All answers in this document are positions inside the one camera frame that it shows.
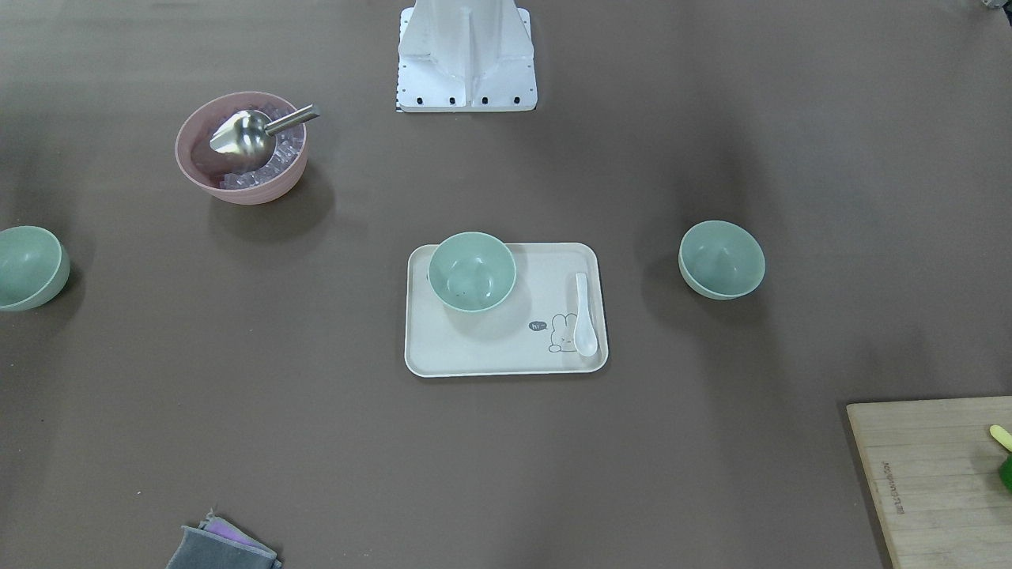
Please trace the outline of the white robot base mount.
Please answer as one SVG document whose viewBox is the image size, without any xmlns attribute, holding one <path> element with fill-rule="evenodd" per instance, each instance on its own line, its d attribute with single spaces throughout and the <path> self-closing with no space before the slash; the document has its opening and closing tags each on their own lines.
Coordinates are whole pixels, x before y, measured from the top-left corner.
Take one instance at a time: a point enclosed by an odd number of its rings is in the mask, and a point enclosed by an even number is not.
<svg viewBox="0 0 1012 569">
<path fill-rule="evenodd" d="M 538 106 L 529 11 L 513 1 L 416 1 L 398 19 L 395 108 L 498 113 Z"/>
</svg>

